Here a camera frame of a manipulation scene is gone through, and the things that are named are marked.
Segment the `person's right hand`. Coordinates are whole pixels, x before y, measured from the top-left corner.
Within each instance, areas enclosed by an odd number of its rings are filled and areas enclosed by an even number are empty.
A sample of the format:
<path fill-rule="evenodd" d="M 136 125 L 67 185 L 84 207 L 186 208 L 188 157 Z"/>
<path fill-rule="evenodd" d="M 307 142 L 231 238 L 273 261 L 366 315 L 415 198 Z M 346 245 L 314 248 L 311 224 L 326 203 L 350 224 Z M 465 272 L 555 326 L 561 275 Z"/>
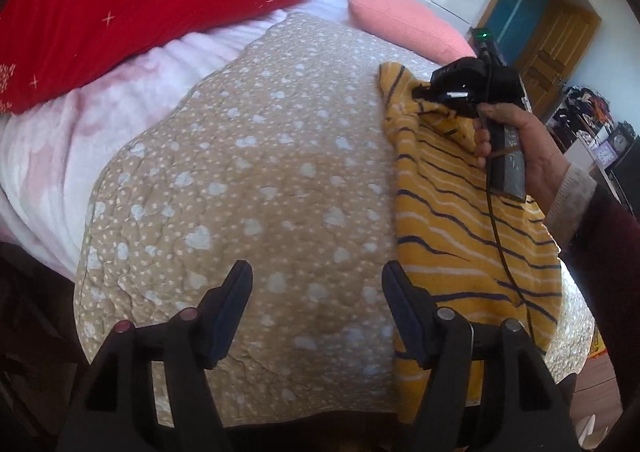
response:
<path fill-rule="evenodd" d="M 525 158 L 526 193 L 546 215 L 558 195 L 570 163 L 552 140 L 544 124 L 514 104 L 480 104 L 480 117 L 518 130 Z"/>

